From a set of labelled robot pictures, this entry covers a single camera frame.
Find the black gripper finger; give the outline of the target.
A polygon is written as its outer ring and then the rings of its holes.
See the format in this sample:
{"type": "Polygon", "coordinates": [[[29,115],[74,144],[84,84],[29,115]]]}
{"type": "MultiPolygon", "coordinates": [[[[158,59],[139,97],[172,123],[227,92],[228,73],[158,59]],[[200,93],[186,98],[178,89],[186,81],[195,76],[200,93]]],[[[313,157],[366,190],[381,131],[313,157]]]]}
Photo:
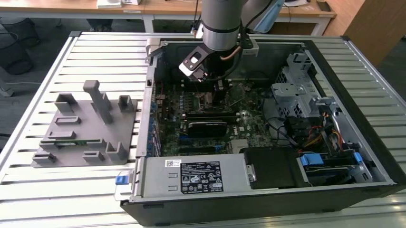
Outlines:
{"type": "Polygon", "coordinates": [[[226,98],[226,94],[228,91],[228,84],[223,81],[216,81],[214,84],[214,104],[219,105],[226,98]]]}

